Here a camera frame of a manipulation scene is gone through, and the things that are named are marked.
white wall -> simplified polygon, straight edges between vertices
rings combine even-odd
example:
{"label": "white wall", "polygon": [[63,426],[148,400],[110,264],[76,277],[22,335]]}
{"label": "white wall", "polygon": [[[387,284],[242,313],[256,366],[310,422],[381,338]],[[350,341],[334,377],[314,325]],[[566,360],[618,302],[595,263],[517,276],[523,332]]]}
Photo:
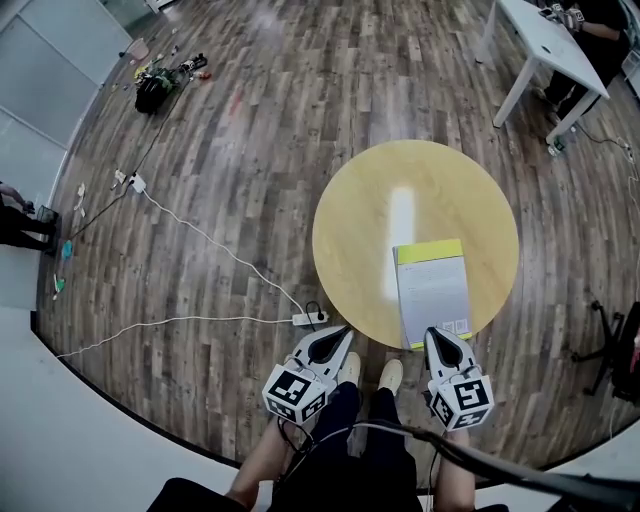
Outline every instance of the white wall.
{"label": "white wall", "polygon": [[143,427],[96,395],[0,308],[0,510],[147,510],[166,480],[217,492],[236,470]]}
{"label": "white wall", "polygon": [[97,0],[32,0],[20,16],[97,85],[131,42]]}
{"label": "white wall", "polygon": [[[64,155],[62,147],[0,111],[0,181],[44,204]],[[39,261],[36,251],[0,245],[0,306],[35,309]]]}
{"label": "white wall", "polygon": [[[97,0],[0,0],[0,181],[36,210],[130,41]],[[35,309],[39,257],[0,245],[0,306]]]}

yellow table top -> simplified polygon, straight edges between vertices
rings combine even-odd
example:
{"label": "yellow table top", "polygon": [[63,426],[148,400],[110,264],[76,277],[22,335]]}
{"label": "yellow table top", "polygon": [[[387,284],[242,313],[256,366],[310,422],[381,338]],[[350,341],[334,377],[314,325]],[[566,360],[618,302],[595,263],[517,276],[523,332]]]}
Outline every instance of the yellow table top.
{"label": "yellow table top", "polygon": [[331,179],[313,223],[320,282],[360,332],[402,347],[392,247],[460,238],[474,334],[504,304],[516,276],[518,232],[497,183],[435,142],[399,140],[360,153]]}

jeans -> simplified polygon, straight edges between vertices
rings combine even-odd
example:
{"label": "jeans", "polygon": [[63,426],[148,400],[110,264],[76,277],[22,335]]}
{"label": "jeans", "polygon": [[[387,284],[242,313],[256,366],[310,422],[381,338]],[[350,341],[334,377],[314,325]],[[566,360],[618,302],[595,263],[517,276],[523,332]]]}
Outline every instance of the jeans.
{"label": "jeans", "polygon": [[[332,400],[321,412],[318,423],[311,432],[317,442],[327,435],[351,426],[360,410],[360,391],[352,382],[340,384]],[[371,397],[370,420],[386,420],[400,425],[396,403],[391,390],[382,388]],[[347,457],[347,439],[350,431],[335,435],[321,443],[310,455],[316,460],[338,460]],[[404,447],[404,437],[377,429],[367,430],[367,445],[361,457],[367,466],[381,473],[394,475],[394,480],[403,482],[413,492],[417,487],[416,463]]]}
{"label": "jeans", "polygon": [[49,244],[40,242],[23,231],[52,235],[55,230],[54,224],[34,220],[10,206],[0,207],[0,244],[46,251]]}
{"label": "jeans", "polygon": [[[598,40],[590,34],[578,32],[574,39],[578,46],[591,62],[600,80],[608,87],[615,76],[620,72],[622,62],[629,53],[629,42],[624,34],[615,44],[613,41]],[[549,87],[545,89],[547,99],[554,104],[559,104],[558,117],[564,118],[587,93],[587,88],[575,82],[568,76],[555,71],[551,77]],[[595,101],[587,108],[587,113]]]}

wooden floor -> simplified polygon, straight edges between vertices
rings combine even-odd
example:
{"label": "wooden floor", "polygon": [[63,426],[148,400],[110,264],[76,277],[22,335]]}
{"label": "wooden floor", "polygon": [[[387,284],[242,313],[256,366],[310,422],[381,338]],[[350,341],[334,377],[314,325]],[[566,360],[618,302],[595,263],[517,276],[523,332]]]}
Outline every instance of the wooden floor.
{"label": "wooden floor", "polygon": [[[542,466],[607,438],[612,412],[614,430],[639,416],[613,402],[607,385],[583,396],[599,362],[577,366],[569,354],[601,343],[599,319],[588,307],[594,298],[609,312],[630,307],[640,224],[627,192],[631,167],[614,145],[578,132],[552,158],[542,140],[551,127],[528,92],[494,129],[492,117],[525,56],[502,20],[492,60],[475,63],[488,9],[487,0],[181,0],[174,21],[160,18],[146,30],[152,55],[164,53],[164,65],[172,66],[203,52],[213,78],[189,83],[140,173],[161,204],[254,262],[298,302],[317,300],[332,311],[310,242],[331,176],[391,139],[434,140],[475,159],[513,208],[521,255],[507,303],[475,338],[496,407],[472,430],[473,442]],[[173,27],[179,31],[172,35]],[[174,44],[180,50],[171,57]],[[110,190],[114,170],[131,172],[171,105],[152,118],[137,113],[133,71],[122,59],[60,179],[54,208],[63,215],[63,236],[81,225],[73,212],[80,183],[92,216],[117,194]],[[548,74],[535,80],[543,85]],[[635,136],[640,147],[638,103],[621,78],[610,91],[612,99],[600,102],[585,126],[598,137]],[[55,302],[54,272],[66,279]],[[277,290],[133,191],[74,240],[70,261],[44,258],[40,278],[38,327],[59,352],[137,322],[242,314],[275,320],[296,312]],[[262,386],[302,334],[286,324],[187,321],[132,329],[70,362],[160,427],[242,461],[268,419]],[[421,354],[363,336],[354,348],[365,396],[385,360],[400,357],[401,420],[438,428],[421,396]],[[363,446],[358,435],[356,452]],[[426,486],[433,452],[417,442],[409,449]]]}

cable on floor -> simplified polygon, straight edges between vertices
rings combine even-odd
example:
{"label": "cable on floor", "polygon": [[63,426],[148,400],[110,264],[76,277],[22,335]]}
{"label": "cable on floor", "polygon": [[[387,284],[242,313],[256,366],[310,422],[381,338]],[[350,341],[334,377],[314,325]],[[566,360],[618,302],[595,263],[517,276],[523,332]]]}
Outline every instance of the cable on floor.
{"label": "cable on floor", "polygon": [[433,496],[431,496],[431,490],[433,486],[431,485],[431,478],[433,475],[433,467],[436,464],[436,459],[438,458],[438,452],[433,454],[433,459],[431,459],[431,466],[429,467],[429,482],[427,486],[427,512],[431,512],[433,510]]}
{"label": "cable on floor", "polygon": [[[211,242],[213,245],[215,245],[216,247],[219,247],[221,249],[224,249],[229,256],[231,256],[234,260],[236,260],[238,263],[241,263],[243,265],[248,266],[249,268],[251,268],[257,275],[258,277],[260,277],[260,279],[262,279],[265,283],[270,284],[271,286],[277,288],[278,290],[280,290],[293,304],[295,304],[295,306],[300,310],[300,312],[302,314],[304,314],[304,310],[302,309],[302,307],[300,306],[300,304],[298,304],[293,297],[291,297],[291,295],[289,295],[281,286],[275,284],[272,281],[269,281],[266,277],[264,277],[260,271],[251,263],[244,261],[240,258],[238,258],[235,254],[233,254],[233,252],[231,252],[231,250],[226,247],[223,244],[220,244],[218,242],[216,242],[215,240],[213,240],[209,235],[207,235],[204,231],[202,231],[201,229],[198,229],[196,226],[194,226],[193,224],[191,224],[190,222],[183,220],[181,218],[179,218],[175,213],[173,213],[171,210],[169,210],[168,208],[165,208],[164,206],[162,206],[160,203],[158,203],[155,199],[153,199],[146,190],[143,191],[145,197],[151,201],[154,205],[156,205],[158,208],[160,208],[160,210],[170,214],[178,223],[180,224],[186,224],[187,226],[189,226],[191,229],[195,230],[197,233],[201,234],[202,236],[204,236],[209,242]],[[73,355],[77,355],[77,354],[81,354],[82,352],[84,352],[85,350],[90,350],[96,347],[99,347],[101,345],[103,345],[104,343],[107,343],[115,338],[117,338],[118,336],[120,336],[121,334],[124,334],[125,332],[129,331],[130,329],[133,329],[134,327],[151,327],[154,325],[163,325],[169,322],[176,322],[176,321],[181,321],[181,320],[206,320],[206,321],[229,321],[229,320],[251,320],[253,322],[259,322],[259,323],[264,323],[264,324],[281,324],[281,323],[292,323],[293,320],[260,320],[258,318],[252,318],[252,317],[248,317],[248,316],[237,316],[237,317],[230,317],[230,318],[220,318],[220,317],[203,317],[203,316],[184,316],[184,317],[174,317],[174,318],[168,318],[166,320],[160,320],[157,322],[149,322],[149,323],[136,323],[133,325],[130,325],[128,327],[125,327],[124,329],[121,329],[117,334],[114,334],[113,336],[110,336],[109,338],[105,338],[104,340],[101,340],[97,343],[94,343],[92,345],[83,347],[81,349],[75,350],[73,352],[69,352],[67,354],[60,354],[58,356],[56,356],[58,359],[62,358],[62,357],[70,357]]]}
{"label": "cable on floor", "polygon": [[285,323],[292,322],[291,320],[260,320],[259,318],[252,318],[250,316],[233,316],[229,318],[218,318],[218,317],[207,317],[207,316],[180,316],[175,318],[167,318],[165,320],[159,320],[157,322],[148,322],[148,323],[141,322],[141,323],[130,325],[129,327],[125,327],[124,329],[121,329],[117,334],[114,334],[109,338],[105,338],[104,340],[99,341],[98,343],[94,343],[93,345],[88,345],[86,347],[75,350],[73,352],[69,352],[68,354],[59,354],[56,356],[56,358],[61,359],[63,357],[70,357],[70,356],[75,356],[77,354],[82,354],[85,350],[90,350],[92,348],[99,347],[100,345],[103,345],[104,343],[107,343],[108,341],[111,341],[117,338],[121,334],[124,334],[125,332],[135,327],[153,327],[154,325],[163,325],[163,324],[168,324],[169,322],[177,322],[180,320],[207,320],[212,322],[222,322],[227,320],[251,320],[253,322],[259,322],[261,324],[285,324]]}
{"label": "cable on floor", "polygon": [[[142,164],[144,163],[144,161],[147,159],[147,156],[149,156],[149,153],[151,153],[151,150],[153,149],[153,146],[155,146],[156,141],[158,140],[158,137],[160,136],[160,132],[162,132],[162,129],[164,128],[165,123],[167,122],[167,120],[169,119],[169,117],[171,117],[171,113],[173,112],[173,109],[176,108],[176,105],[178,104],[178,101],[180,101],[180,97],[182,96],[182,93],[184,92],[184,90],[187,88],[187,85],[189,85],[189,82],[187,82],[182,89],[180,89],[180,92],[178,93],[177,98],[175,99],[175,101],[173,102],[173,105],[171,105],[171,108],[169,109],[169,111],[167,112],[167,115],[164,117],[164,119],[162,120],[162,122],[160,123],[160,128],[158,128],[158,131],[156,132],[156,134],[153,136],[153,139],[151,139],[151,144],[149,144],[149,147],[147,148],[147,150],[144,152],[144,154],[142,155],[142,158],[140,159],[140,161],[137,163],[137,165],[133,168],[133,171],[131,171],[131,174],[129,174],[127,177],[130,178],[131,176],[133,176],[136,172],[138,172],[140,170],[140,167],[142,167]],[[98,212],[97,215],[94,215],[91,220],[89,220],[89,222],[87,222],[84,226],[82,226],[80,229],[78,229],[78,231],[76,231],[73,235],[71,235],[67,240],[71,241],[73,240],[75,237],[77,237],[80,233],[82,233],[85,229],[87,229],[89,226],[91,226],[91,224],[93,224],[96,220],[98,220],[98,218],[105,213],[107,210],[109,210],[109,208],[111,208],[114,204],[116,204],[118,201],[120,201],[120,199],[122,199],[125,195],[127,195],[127,191],[129,190],[131,183],[127,182],[127,185],[125,186],[124,192],[122,194],[120,194],[118,197],[116,197],[113,201],[111,201],[107,206],[105,206],[102,210],[100,210]]]}
{"label": "cable on floor", "polygon": [[[605,137],[604,139],[597,139],[593,135],[591,135],[587,130],[585,130],[585,128],[580,123],[576,123],[576,125],[578,126],[578,128],[580,128],[580,130],[582,130],[582,132],[591,141],[595,142],[596,144],[603,144],[603,143],[608,142],[608,143],[611,143],[611,144],[615,144],[616,146],[618,146],[619,148],[624,150],[624,152],[625,152],[624,156],[632,166],[631,167],[632,172],[627,177],[627,191],[629,192],[629,197],[631,198],[631,201],[633,201],[633,204],[636,207],[636,212],[638,213],[638,217],[640,218],[640,206],[638,206],[638,201],[636,200],[635,195],[633,194],[633,192],[631,192],[631,182],[632,181],[635,182],[635,183],[640,182],[640,176],[638,175],[638,167],[636,166],[636,159],[635,159],[634,152],[633,152],[633,147],[631,146],[631,144],[629,144],[622,137],[616,137],[615,140],[611,139],[611,138],[608,138],[608,137]],[[635,300],[640,300],[640,250],[638,251],[638,257],[636,258],[636,294],[635,294]]]}
{"label": "cable on floor", "polygon": [[204,231],[202,231],[201,229],[198,229],[197,227],[195,227],[193,224],[191,224],[191,222],[186,221],[181,219],[180,217],[178,217],[175,213],[173,213],[171,210],[169,210],[169,208],[165,208],[164,206],[162,206],[160,203],[158,203],[158,201],[156,201],[155,199],[153,199],[146,190],[143,190],[143,194],[145,195],[145,197],[151,201],[153,204],[155,204],[158,208],[160,208],[163,212],[168,213],[169,215],[171,215],[178,223],[180,224],[185,224],[187,226],[189,226],[191,229],[193,229],[194,231],[196,231],[197,233],[200,233],[202,236],[204,236],[209,242],[211,242],[213,245],[215,245],[216,247],[219,247],[220,249],[223,249],[227,252],[227,254],[229,256],[231,256],[234,260],[236,260],[238,263],[241,263],[242,265],[246,265],[247,267],[249,267],[251,270],[253,270],[260,279],[262,279],[265,283],[273,286],[274,288],[277,288],[278,290],[280,290],[284,296],[289,299],[299,310],[300,313],[302,313],[303,315],[305,314],[304,309],[302,309],[302,306],[300,304],[298,304],[295,299],[289,295],[284,288],[282,288],[282,286],[277,285],[276,283],[274,283],[273,281],[269,281],[266,277],[264,277],[260,271],[252,264],[249,263],[248,261],[244,261],[240,258],[238,258],[235,254],[233,254],[231,252],[231,250],[223,244],[220,244],[218,242],[216,242],[213,238],[211,238],[209,235],[207,235]]}
{"label": "cable on floor", "polygon": [[313,320],[311,320],[311,315],[309,314],[309,306],[311,304],[315,304],[316,308],[318,309],[318,320],[323,320],[324,316],[322,314],[322,308],[320,307],[320,304],[318,304],[315,300],[310,300],[304,305],[304,312],[307,314],[307,318],[309,319],[309,325],[313,329],[313,332],[316,332],[316,326],[313,325]]}

